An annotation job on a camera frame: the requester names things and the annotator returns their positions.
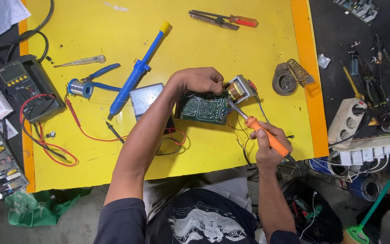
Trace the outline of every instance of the orange soldering iron handle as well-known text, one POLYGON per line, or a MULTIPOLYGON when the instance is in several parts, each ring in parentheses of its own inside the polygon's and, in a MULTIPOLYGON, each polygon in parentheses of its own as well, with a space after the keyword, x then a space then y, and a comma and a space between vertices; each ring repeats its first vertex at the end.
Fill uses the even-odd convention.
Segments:
MULTIPOLYGON (((259 124, 258 124, 258 120, 257 118, 255 118, 254 116, 249 116, 246 120, 245 120, 245 125, 248 127, 248 128, 251 128, 253 129, 254 131, 258 131, 259 129, 263 129, 259 124)), ((267 130, 263 129, 266 133, 267 133, 267 136, 269 137, 269 143, 270 143, 270 147, 275 149, 281 156, 285 157, 287 156, 287 154, 289 154, 290 152, 281 144, 281 142, 278 141, 278 139, 276 139, 276 137, 274 137, 272 135, 272 133, 268 132, 267 130)))
POLYGON ((243 16, 235 16, 235 15, 230 15, 229 19, 230 23, 236 23, 238 25, 243 25, 243 26, 250 26, 250 27, 255 27, 257 26, 257 20, 248 18, 248 17, 243 17, 243 16))

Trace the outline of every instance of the yellow tip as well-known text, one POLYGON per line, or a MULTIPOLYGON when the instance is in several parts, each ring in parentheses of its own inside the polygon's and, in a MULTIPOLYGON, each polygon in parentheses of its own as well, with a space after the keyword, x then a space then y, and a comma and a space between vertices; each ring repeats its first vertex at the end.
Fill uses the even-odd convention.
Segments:
POLYGON ((165 34, 166 31, 168 30, 168 28, 169 28, 169 22, 168 21, 164 21, 163 24, 162 24, 162 27, 160 27, 160 31, 162 31, 165 34))

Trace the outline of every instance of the yellow table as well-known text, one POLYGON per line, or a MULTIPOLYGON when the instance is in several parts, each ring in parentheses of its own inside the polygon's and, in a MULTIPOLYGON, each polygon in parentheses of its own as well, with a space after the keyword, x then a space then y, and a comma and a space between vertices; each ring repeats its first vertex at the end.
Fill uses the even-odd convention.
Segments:
MULTIPOLYGON (((104 54, 106 63, 53 68, 43 61, 59 94, 65 94, 65 85, 72 78, 84 78, 113 63, 121 67, 95 79, 111 86, 121 87, 157 35, 164 20, 172 29, 149 62, 151 71, 137 85, 166 83, 170 75, 188 67, 213 66, 225 81, 242 74, 258 88, 263 108, 270 122, 284 129, 292 140, 296 160, 328 155, 327 130, 322 94, 316 63, 314 38, 311 30, 309 4, 304 0, 255 1, 238 0, 189 1, 145 0, 55 0, 55 12, 41 30, 49 39, 48 55, 56 64, 104 54), (194 20, 189 9, 218 14, 235 14, 256 18, 256 28, 241 26, 238 31, 226 30, 194 20), (272 89, 272 78, 277 64, 293 58, 315 77, 316 82, 298 87, 292 96, 279 96, 272 89)), ((48 1, 27 0, 32 16, 19 25, 20 32, 34 29, 49 10, 48 1)), ((43 52, 40 35, 21 46, 21 54, 43 52)), ((82 128, 90 136, 113 139, 103 118, 116 92, 95 89, 90 100, 70 97, 82 128)), ((254 98, 239 104, 250 115, 263 118, 254 98)), ((230 123, 238 127, 235 114, 230 123)), ((130 103, 114 117, 111 124, 120 135, 127 135, 135 124, 130 103)), ((180 153, 155 157, 146 179, 164 178, 227 169, 245 165, 236 136, 228 126, 212 125, 174 119, 176 128, 183 130, 187 141, 180 153)), ((74 188, 106 184, 111 181, 118 153, 119 141, 101 142, 81 134, 68 109, 43 123, 44 133, 56 131, 55 139, 47 142, 66 148, 79 160, 79 165, 68 168, 53 162, 41 147, 32 146, 23 136, 26 175, 31 181, 29 192, 51 188, 74 188)), ((244 143, 246 135, 236 131, 244 143)), ((255 162, 257 144, 249 141, 246 147, 250 161, 255 162)))

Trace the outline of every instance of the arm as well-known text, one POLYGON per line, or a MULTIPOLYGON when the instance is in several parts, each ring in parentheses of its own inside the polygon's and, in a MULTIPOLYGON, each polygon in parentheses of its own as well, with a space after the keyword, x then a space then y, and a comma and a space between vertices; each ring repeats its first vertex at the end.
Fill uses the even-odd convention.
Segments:
MULTIPOLYGON (((282 129, 262 121, 259 121, 259 125, 272 133, 290 152, 293 150, 282 129)), ((259 147, 256 154, 260 171, 258 212, 266 239, 270 243, 270 237, 276 230, 296 233, 296 229, 293 216, 276 179, 276 167, 284 158, 269 147, 269 139, 263 130, 252 132, 251 139, 254 138, 257 138, 259 147)))
POLYGON ((122 198, 143 197, 144 176, 153 160, 166 122, 182 92, 222 92, 224 77, 214 68, 175 72, 163 91, 130 131, 112 173, 104 205, 122 198))

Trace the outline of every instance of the white graphic print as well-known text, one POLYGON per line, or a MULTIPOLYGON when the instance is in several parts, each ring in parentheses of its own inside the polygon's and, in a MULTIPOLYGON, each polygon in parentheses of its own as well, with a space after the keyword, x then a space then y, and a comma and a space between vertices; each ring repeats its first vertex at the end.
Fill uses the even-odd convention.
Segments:
POLYGON ((234 220, 223 217, 216 212, 206 212, 198 208, 192 209, 183 219, 171 217, 171 230, 180 244, 187 244, 191 240, 201 240, 203 236, 213 243, 220 242, 225 236, 228 240, 239 241, 246 238, 243 228, 234 220))

